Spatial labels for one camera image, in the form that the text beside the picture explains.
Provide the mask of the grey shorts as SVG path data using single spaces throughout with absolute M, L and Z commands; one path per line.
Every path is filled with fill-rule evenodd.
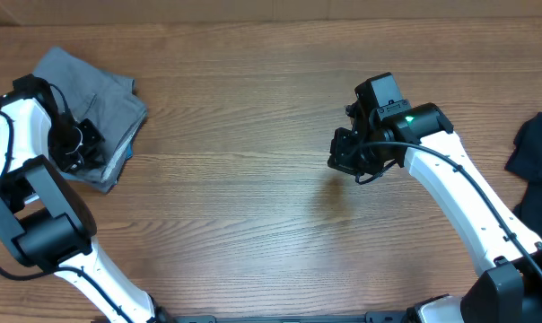
M 76 120 L 88 118 L 105 139 L 103 166 L 66 174 L 65 178 L 108 193 L 118 183 L 127 146 L 148 114 L 146 104 L 135 95 L 135 79 L 99 69 L 60 47 L 51 48 L 33 74 L 60 90 L 54 93 L 59 111 L 68 107 Z

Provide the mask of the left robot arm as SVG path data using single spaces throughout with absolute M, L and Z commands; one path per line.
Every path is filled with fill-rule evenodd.
M 105 139 L 89 119 L 57 105 L 60 92 L 28 74 L 0 96 L 0 276 L 55 275 L 109 322 L 171 322 L 106 254 L 91 211 L 61 175 L 101 166 Z

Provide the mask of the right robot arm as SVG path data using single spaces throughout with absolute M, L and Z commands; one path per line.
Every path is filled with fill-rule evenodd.
M 445 294 L 402 312 L 367 317 L 381 322 L 542 322 L 542 239 L 523 224 L 468 157 L 438 106 L 414 107 L 391 73 L 355 87 L 352 120 L 331 141 L 328 167 L 364 185 L 392 166 L 429 192 L 471 256 L 476 282 L 463 296 Z

